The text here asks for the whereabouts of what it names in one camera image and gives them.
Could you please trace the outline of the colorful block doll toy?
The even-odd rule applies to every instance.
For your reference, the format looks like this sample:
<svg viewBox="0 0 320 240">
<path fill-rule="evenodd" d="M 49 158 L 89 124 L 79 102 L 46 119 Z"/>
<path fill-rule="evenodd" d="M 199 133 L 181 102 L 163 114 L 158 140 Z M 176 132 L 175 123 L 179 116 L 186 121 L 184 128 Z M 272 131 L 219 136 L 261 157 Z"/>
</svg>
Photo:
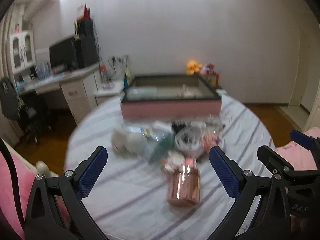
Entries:
<svg viewBox="0 0 320 240">
<path fill-rule="evenodd" d="M 219 146 L 222 150 L 225 148 L 223 137 L 213 133 L 207 133 L 203 136 L 202 148 L 204 152 L 209 153 L 212 147 Z"/>
</svg>

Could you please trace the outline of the rose gold metal jar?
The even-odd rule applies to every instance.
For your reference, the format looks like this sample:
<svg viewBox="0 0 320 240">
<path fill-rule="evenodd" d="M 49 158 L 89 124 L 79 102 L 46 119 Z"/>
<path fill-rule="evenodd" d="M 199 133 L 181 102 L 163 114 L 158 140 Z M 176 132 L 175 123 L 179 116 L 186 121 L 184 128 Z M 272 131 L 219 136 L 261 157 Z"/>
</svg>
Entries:
<svg viewBox="0 0 320 240">
<path fill-rule="evenodd" d="M 183 165 L 170 178 L 167 202 L 173 206 L 189 207 L 200 202 L 200 172 Z"/>
</svg>

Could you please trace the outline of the white bottle green base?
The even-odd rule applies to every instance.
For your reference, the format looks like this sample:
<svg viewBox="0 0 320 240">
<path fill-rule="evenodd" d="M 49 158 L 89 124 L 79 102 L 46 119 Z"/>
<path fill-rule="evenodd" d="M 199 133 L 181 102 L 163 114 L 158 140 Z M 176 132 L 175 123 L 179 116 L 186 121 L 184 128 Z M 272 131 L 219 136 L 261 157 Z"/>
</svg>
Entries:
<svg viewBox="0 0 320 240">
<path fill-rule="evenodd" d="M 174 148 L 174 135 L 162 131 L 152 131 L 150 137 L 139 133 L 130 133 L 124 128 L 115 129 L 111 137 L 114 153 L 132 154 L 149 164 L 167 157 Z"/>
</svg>

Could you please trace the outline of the white power adapter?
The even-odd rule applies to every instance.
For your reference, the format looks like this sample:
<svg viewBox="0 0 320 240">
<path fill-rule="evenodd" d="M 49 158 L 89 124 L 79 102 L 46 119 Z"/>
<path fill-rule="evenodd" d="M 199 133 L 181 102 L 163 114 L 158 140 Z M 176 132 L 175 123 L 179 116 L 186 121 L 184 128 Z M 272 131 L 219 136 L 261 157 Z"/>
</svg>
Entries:
<svg viewBox="0 0 320 240">
<path fill-rule="evenodd" d="M 173 133 L 171 124 L 161 121 L 155 121 L 151 125 L 152 129 L 156 129 L 166 133 Z"/>
</svg>

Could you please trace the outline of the clear plastic container box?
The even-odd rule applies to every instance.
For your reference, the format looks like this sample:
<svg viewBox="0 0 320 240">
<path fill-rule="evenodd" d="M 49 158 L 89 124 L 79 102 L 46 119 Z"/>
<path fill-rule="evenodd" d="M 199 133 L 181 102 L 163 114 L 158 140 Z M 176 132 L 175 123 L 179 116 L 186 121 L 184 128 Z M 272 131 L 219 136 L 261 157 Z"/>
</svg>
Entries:
<svg viewBox="0 0 320 240">
<path fill-rule="evenodd" d="M 157 97 L 157 87 L 131 87 L 126 94 L 129 100 L 150 100 Z"/>
</svg>

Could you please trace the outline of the white heart plug nightlight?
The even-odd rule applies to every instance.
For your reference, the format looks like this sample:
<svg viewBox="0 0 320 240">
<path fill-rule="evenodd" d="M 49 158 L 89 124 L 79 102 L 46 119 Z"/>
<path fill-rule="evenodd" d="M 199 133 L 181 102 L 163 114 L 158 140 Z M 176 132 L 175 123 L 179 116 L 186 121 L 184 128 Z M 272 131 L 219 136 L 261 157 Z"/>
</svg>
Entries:
<svg viewBox="0 0 320 240">
<path fill-rule="evenodd" d="M 203 154 L 202 141 L 202 130 L 198 126 L 190 126 L 175 135 L 174 146 L 186 157 L 197 159 Z"/>
</svg>

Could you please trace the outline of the pink white block toy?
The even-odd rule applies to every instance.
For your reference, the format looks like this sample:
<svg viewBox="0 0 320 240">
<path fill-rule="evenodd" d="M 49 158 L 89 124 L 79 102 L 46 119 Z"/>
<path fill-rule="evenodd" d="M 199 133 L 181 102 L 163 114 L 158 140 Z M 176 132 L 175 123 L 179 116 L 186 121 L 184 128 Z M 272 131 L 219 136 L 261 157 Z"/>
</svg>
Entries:
<svg viewBox="0 0 320 240">
<path fill-rule="evenodd" d="M 168 156 L 162 159 L 163 168 L 166 172 L 173 173 L 185 163 L 185 157 L 181 152 L 168 151 Z"/>
</svg>

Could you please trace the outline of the black hair clip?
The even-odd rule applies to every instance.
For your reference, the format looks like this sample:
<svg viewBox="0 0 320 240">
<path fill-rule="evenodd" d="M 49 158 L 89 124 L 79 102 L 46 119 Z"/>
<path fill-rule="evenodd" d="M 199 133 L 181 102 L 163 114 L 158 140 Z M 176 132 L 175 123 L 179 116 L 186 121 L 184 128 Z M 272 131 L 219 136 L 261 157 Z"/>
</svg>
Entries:
<svg viewBox="0 0 320 240">
<path fill-rule="evenodd" d="M 191 122 L 185 122 L 185 121 L 172 121 L 171 122 L 171 128 L 174 131 L 174 133 L 178 133 L 182 129 L 186 127 L 191 127 L 192 123 Z"/>
</svg>

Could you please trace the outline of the pink pig figurine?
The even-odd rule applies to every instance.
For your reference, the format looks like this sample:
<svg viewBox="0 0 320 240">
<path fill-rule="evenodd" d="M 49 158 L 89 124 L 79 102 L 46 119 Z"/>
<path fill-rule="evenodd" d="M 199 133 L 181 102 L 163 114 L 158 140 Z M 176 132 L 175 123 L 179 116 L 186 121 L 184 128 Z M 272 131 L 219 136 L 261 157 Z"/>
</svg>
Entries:
<svg viewBox="0 0 320 240">
<path fill-rule="evenodd" d="M 196 94 L 191 91 L 186 85 L 183 85 L 183 90 L 180 92 L 180 97 L 184 99 L 196 98 Z"/>
</svg>

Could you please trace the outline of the blue small tube box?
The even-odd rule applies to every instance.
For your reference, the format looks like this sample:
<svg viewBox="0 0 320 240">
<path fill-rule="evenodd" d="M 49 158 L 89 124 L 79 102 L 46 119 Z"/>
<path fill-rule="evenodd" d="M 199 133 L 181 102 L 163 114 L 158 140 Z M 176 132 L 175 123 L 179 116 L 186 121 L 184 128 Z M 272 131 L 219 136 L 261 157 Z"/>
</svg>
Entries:
<svg viewBox="0 0 320 240">
<path fill-rule="evenodd" d="M 145 137 L 150 137 L 152 135 L 152 130 L 146 127 L 125 126 L 124 129 L 130 133 L 142 134 Z"/>
</svg>

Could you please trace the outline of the white desk with drawers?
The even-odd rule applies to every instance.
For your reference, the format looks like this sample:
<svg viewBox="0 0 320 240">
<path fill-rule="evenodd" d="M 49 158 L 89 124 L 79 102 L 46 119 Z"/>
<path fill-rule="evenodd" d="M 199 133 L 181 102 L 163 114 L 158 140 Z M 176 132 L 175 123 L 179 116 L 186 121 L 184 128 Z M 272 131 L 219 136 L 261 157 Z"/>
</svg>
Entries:
<svg viewBox="0 0 320 240">
<path fill-rule="evenodd" d="M 79 124 L 95 107 L 98 91 L 99 63 L 87 68 L 64 72 L 27 85 L 20 95 L 36 92 L 46 94 L 61 90 L 76 124 Z"/>
</svg>

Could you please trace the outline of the snack bag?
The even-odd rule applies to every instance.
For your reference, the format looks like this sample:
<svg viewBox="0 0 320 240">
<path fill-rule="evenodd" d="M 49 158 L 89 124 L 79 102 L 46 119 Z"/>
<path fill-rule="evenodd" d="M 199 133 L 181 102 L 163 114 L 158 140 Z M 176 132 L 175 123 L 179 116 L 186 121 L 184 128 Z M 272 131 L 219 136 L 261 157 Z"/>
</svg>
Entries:
<svg viewBox="0 0 320 240">
<path fill-rule="evenodd" d="M 128 88 L 132 83 L 132 76 L 129 68 L 125 69 L 125 74 L 124 74 L 124 88 Z"/>
</svg>

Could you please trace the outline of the black computer monitor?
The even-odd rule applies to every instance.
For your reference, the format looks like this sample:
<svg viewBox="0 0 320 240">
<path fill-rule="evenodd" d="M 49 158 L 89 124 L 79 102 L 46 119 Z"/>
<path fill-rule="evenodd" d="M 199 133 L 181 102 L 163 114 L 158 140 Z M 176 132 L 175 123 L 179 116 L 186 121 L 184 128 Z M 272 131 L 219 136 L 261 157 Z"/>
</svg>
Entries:
<svg viewBox="0 0 320 240">
<path fill-rule="evenodd" d="M 49 57 L 51 68 L 63 65 L 67 70 L 76 70 L 78 63 L 74 36 L 52 44 L 49 47 Z"/>
</svg>

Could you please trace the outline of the pink doll on cabinet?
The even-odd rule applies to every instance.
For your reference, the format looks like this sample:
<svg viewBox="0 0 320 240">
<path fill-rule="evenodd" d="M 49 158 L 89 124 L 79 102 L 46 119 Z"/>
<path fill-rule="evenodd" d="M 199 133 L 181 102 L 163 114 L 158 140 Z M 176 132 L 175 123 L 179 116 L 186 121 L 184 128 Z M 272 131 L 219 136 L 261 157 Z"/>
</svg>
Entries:
<svg viewBox="0 0 320 240">
<path fill-rule="evenodd" d="M 20 25 L 18 23 L 15 24 L 14 33 L 15 34 L 20 33 Z"/>
</svg>

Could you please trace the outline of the white air conditioner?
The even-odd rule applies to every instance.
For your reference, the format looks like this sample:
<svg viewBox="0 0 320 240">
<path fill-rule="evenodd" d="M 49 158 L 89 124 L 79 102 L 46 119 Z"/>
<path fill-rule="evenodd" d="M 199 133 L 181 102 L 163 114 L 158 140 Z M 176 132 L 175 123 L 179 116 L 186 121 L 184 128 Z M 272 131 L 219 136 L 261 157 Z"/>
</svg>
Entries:
<svg viewBox="0 0 320 240">
<path fill-rule="evenodd" d="M 32 0 L 26 7 L 23 20 L 29 22 L 39 11 L 56 0 Z"/>
</svg>

